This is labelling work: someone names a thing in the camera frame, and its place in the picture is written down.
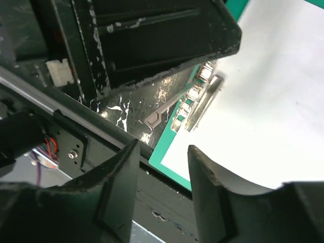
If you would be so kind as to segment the white paper sheet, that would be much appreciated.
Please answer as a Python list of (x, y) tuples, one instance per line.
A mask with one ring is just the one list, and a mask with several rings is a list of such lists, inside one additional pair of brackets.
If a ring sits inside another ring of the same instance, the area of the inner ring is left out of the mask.
[(217, 62), (222, 88), (192, 132), (179, 131), (161, 164), (190, 182), (187, 149), (268, 188), (323, 180), (323, 6), (249, 1), (240, 50)]

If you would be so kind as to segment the metal folder clip bar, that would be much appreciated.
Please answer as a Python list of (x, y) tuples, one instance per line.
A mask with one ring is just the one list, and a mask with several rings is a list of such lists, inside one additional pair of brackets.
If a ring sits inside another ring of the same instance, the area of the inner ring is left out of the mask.
[(176, 93), (168, 101), (166, 101), (162, 106), (157, 108), (153, 113), (151, 113), (147, 118), (144, 119), (144, 123), (154, 129), (161, 123), (161, 116), (166, 112), (171, 106), (173, 106), (181, 97), (183, 97), (194, 85), (198, 84), (198, 81), (192, 81), (188, 83), (181, 91)]

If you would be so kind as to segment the green file folder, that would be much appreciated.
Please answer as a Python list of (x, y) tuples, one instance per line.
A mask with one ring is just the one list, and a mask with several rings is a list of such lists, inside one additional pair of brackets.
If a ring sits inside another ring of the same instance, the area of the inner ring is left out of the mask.
[[(237, 21), (241, 14), (243, 13), (246, 5), (248, 4), (248, 0), (241, 1), (226, 1), (226, 6)], [(149, 159), (149, 164), (157, 169), (160, 173), (172, 179), (174, 182), (178, 183), (180, 186), (184, 187), (191, 191), (190, 181), (181, 177), (173, 170), (169, 169), (165, 165), (162, 164), (165, 155), (167, 154), (170, 146), (172, 145), (173, 140), (176, 137), (176, 133), (171, 130), (171, 124), (176, 116), (176, 112), (179, 108), (180, 101), (177, 101), (176, 106), (173, 112), (169, 116), (168, 123)]]

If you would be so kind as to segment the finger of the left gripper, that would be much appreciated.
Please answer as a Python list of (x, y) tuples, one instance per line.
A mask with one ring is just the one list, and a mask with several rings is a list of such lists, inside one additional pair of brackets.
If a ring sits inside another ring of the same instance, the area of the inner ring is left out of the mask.
[(87, 101), (135, 89), (239, 51), (242, 31), (223, 1), (72, 1), (86, 63)]

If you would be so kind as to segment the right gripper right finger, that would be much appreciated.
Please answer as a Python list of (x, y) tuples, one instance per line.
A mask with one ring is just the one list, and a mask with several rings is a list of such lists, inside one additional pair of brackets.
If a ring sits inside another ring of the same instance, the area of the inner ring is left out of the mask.
[(188, 168), (200, 242), (323, 242), (323, 183), (270, 189), (212, 161), (194, 145)]

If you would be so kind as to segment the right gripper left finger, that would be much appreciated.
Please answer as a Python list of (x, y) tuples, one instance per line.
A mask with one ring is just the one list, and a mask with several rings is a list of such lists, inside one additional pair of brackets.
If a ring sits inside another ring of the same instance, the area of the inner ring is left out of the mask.
[(129, 242), (138, 140), (61, 186), (1, 184), (1, 242)]

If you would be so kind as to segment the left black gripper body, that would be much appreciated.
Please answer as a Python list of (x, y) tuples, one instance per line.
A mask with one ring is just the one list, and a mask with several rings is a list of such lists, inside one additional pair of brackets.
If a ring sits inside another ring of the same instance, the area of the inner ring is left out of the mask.
[(89, 61), (82, 35), (86, 1), (1, 1), (7, 59), (43, 85), (89, 99)]

